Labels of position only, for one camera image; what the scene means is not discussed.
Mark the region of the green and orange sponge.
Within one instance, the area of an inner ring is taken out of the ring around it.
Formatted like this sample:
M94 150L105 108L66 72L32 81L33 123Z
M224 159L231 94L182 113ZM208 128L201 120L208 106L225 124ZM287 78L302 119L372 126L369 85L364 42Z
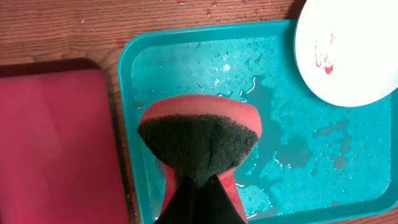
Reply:
M250 104L211 95L181 95L156 101L145 110L137 132L164 165L161 213L185 177L198 189L217 175L241 218L247 223L233 174L262 134L259 112Z

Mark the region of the light blue plate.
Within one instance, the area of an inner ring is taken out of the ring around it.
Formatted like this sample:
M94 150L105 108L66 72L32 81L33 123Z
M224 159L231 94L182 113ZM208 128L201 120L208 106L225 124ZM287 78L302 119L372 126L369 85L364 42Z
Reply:
M380 100L397 89L397 0L308 0L294 47L321 100L342 107Z

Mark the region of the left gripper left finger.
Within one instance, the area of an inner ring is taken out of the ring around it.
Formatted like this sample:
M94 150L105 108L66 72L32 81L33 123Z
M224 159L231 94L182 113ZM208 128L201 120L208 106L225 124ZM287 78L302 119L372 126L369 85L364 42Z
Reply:
M154 224L194 224L196 187L185 177Z

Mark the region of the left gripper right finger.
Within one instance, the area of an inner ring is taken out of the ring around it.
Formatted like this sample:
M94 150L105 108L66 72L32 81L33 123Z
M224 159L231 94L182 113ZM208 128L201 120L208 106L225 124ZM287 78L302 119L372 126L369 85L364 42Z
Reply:
M217 175L198 189L198 224L245 224Z

